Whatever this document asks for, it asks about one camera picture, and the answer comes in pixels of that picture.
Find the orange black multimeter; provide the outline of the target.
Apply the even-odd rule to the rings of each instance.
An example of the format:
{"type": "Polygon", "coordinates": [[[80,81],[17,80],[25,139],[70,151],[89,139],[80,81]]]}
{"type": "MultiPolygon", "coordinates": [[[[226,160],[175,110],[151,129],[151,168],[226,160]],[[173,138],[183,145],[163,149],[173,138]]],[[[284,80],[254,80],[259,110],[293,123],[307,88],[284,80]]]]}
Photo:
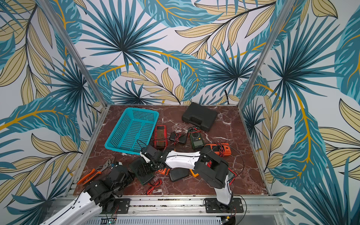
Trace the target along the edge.
{"type": "Polygon", "coordinates": [[[162,174],[164,176],[168,176],[169,172],[170,172],[170,169],[167,169],[167,168],[159,169],[156,171],[156,173],[162,174]]]}

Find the small black case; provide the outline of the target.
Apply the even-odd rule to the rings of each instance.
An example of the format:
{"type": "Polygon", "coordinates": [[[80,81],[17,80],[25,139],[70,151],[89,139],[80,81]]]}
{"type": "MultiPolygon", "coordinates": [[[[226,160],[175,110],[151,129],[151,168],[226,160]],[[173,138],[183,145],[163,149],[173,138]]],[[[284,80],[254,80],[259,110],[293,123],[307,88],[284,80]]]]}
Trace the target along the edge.
{"type": "Polygon", "coordinates": [[[172,182],[182,180],[189,176],[189,170],[185,168],[175,168],[169,172],[169,177],[172,182]]]}

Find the red black test leads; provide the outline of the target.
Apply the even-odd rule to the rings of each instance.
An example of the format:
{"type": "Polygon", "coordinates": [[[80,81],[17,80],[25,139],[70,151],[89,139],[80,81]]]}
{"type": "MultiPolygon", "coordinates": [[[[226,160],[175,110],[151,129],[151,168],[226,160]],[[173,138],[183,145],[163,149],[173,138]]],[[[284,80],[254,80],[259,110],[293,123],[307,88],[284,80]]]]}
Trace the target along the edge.
{"type": "Polygon", "coordinates": [[[147,189],[145,194],[151,195],[153,193],[154,189],[160,187],[162,185],[162,183],[163,183],[162,180],[157,180],[154,183],[149,182],[148,183],[149,188],[147,189]]]}

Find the yellow multimeter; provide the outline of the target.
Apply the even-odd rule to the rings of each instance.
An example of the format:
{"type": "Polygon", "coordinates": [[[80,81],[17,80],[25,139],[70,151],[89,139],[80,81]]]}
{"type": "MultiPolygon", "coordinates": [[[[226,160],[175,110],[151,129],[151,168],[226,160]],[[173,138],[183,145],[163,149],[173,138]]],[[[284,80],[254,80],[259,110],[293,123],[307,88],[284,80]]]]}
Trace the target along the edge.
{"type": "Polygon", "coordinates": [[[190,169],[190,173],[194,178],[197,178],[199,176],[199,173],[196,173],[195,170],[190,169]]]}

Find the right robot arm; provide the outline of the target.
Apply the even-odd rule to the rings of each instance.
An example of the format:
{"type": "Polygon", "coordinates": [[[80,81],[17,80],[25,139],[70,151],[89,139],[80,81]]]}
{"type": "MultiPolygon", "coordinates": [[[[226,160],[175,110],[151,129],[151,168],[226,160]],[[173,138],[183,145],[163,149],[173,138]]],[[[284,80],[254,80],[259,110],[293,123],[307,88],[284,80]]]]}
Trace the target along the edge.
{"type": "Polygon", "coordinates": [[[214,188],[217,201],[229,205],[233,196],[230,189],[229,165],[213,150],[204,147],[197,152],[178,152],[172,148],[160,151],[148,145],[141,149],[140,156],[156,170],[162,168],[194,170],[214,188]]]}

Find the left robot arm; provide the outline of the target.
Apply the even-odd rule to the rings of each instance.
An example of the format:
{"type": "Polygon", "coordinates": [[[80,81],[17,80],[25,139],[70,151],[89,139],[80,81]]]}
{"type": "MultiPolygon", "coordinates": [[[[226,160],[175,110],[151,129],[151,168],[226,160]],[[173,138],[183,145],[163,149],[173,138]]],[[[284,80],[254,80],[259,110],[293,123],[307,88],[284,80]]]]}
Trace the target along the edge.
{"type": "Polygon", "coordinates": [[[117,192],[123,191],[135,178],[125,166],[117,164],[101,180],[90,182],[82,193],[62,210],[42,222],[42,225],[81,225],[101,213],[113,213],[117,192]]]}

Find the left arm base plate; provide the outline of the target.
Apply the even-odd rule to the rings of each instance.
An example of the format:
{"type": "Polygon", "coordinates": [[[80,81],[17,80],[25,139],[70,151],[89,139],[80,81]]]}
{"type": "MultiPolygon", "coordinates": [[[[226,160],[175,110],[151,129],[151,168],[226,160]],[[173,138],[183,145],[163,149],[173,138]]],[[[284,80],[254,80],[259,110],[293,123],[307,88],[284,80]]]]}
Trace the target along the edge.
{"type": "Polygon", "coordinates": [[[106,214],[127,214],[130,206],[130,198],[116,198],[111,199],[105,206],[104,212],[106,214]]]}

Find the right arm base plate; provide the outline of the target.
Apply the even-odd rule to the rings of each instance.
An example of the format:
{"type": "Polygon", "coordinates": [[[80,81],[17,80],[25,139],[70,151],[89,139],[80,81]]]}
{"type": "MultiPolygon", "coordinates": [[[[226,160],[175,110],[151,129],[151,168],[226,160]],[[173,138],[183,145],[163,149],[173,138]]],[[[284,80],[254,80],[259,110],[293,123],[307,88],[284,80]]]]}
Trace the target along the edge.
{"type": "Polygon", "coordinates": [[[203,200],[206,213],[243,213],[243,203],[240,198],[232,198],[229,204],[220,203],[216,198],[205,198],[203,200]]]}

